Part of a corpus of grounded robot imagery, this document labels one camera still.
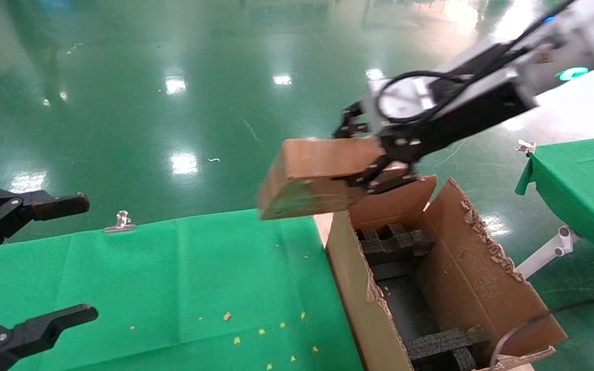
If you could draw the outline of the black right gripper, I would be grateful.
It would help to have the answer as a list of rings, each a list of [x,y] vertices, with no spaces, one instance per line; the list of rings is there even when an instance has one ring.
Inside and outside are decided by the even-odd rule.
[[[378,195],[411,184],[417,181],[417,172],[410,167],[411,163],[536,106],[533,95],[523,94],[513,80],[507,80],[423,124],[383,129],[378,137],[386,155],[378,157],[363,171],[348,176],[348,186],[366,195]],[[372,136],[369,124],[359,122],[364,114],[361,101],[344,108],[333,139]],[[404,167],[389,169],[394,161],[401,161],[398,165]]]

